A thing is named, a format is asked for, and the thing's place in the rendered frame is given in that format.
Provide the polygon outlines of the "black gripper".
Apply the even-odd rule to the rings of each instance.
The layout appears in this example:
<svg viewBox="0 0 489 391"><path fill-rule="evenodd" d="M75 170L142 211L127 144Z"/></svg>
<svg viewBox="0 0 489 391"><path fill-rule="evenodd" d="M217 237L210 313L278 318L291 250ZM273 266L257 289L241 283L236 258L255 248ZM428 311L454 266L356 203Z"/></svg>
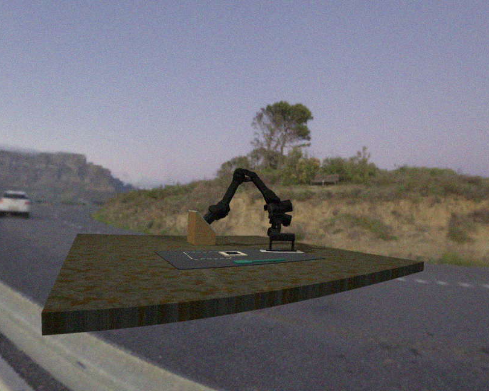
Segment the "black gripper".
<svg viewBox="0 0 489 391"><path fill-rule="evenodd" d="M274 206L273 209L269 211L268 218L270 219L269 224L272 224L272 227L268 228L267 236L269 237L270 233L280 233L281 232L281 224L284 219L286 209L283 206Z"/></svg>

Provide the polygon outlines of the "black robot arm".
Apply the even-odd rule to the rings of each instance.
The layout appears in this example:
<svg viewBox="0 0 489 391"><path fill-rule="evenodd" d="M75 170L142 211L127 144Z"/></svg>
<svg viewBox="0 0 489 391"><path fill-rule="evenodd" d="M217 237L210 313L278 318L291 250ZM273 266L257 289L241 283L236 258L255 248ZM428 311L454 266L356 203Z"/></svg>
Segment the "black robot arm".
<svg viewBox="0 0 489 391"><path fill-rule="evenodd" d="M245 175L248 177L245 177ZM255 172L238 168L234 171L232 182L223 199L219 201L218 204L209 206L209 211L202 217L209 225L214 220L225 218L226 215L228 215L228 212L230 211L229 203L233 198L238 186L243 182L253 182L260 190L267 203L264 205L265 211L269 212L274 206L283 206L285 207L286 212L292 212L292 203L290 200L281 201L271 189L266 187ZM285 214L284 219L282 220L283 226L290 226L291 219L291 215Z"/></svg>

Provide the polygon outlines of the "beige square tile with dark square centre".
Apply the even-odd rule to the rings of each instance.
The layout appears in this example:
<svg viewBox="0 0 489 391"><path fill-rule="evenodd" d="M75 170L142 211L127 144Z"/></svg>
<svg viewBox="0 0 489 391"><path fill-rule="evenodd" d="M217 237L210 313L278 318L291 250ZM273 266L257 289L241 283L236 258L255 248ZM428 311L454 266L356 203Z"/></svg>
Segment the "beige square tile with dark square centre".
<svg viewBox="0 0 489 391"><path fill-rule="evenodd" d="M219 254L225 256L225 257L231 257L231 256L248 256L247 254L241 253L239 251L237 252L219 252Z"/></svg>

